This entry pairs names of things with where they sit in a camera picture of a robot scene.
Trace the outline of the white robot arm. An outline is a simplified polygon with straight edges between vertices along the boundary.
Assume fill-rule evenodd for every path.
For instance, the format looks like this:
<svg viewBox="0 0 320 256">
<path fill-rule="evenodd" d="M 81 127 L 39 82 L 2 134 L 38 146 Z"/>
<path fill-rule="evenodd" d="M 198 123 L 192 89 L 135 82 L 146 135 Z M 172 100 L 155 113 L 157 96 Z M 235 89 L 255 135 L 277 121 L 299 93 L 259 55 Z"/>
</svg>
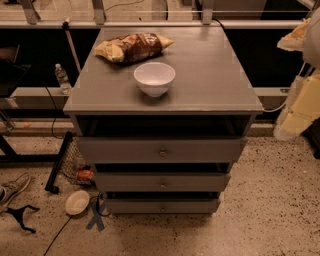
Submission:
<svg viewBox="0 0 320 256">
<path fill-rule="evenodd" d="M 286 51 L 301 51 L 303 61 L 315 69 L 306 78 L 300 75 L 295 77 L 284 109 L 276 121 L 274 137 L 289 140 L 299 136 L 320 117 L 320 8 L 282 37 L 277 47 Z"/>
</svg>

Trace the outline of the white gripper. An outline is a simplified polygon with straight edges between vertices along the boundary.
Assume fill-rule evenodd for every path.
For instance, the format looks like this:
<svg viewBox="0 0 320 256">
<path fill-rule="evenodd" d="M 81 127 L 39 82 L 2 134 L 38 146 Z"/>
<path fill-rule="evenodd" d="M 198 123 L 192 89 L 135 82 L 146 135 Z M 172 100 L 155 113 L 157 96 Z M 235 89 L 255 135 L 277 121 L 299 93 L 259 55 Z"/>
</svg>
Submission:
<svg viewBox="0 0 320 256">
<path fill-rule="evenodd" d="M 290 33 L 282 37 L 277 47 L 285 51 L 300 51 L 305 48 L 310 30 L 310 18 L 303 19 Z M 285 107 L 281 111 L 273 131 L 278 140 L 299 136 L 320 117 L 320 75 L 296 76 L 292 82 Z"/>
</svg>

